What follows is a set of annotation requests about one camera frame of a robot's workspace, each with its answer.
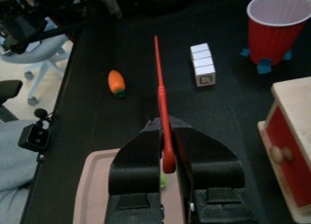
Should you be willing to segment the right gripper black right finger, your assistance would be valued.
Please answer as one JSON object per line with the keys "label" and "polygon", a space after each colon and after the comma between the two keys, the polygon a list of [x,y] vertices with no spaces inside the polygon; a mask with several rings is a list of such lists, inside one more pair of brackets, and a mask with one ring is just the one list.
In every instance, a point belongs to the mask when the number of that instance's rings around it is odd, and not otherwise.
{"label": "right gripper black right finger", "polygon": [[176,117],[170,123],[186,224],[258,224],[239,157]]}

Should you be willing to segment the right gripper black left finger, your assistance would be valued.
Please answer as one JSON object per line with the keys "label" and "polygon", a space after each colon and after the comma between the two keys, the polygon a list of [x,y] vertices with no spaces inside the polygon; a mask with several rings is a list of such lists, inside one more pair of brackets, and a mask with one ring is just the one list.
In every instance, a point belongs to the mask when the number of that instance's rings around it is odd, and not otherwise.
{"label": "right gripper black left finger", "polygon": [[106,224],[163,224],[160,120],[120,148],[110,168]]}

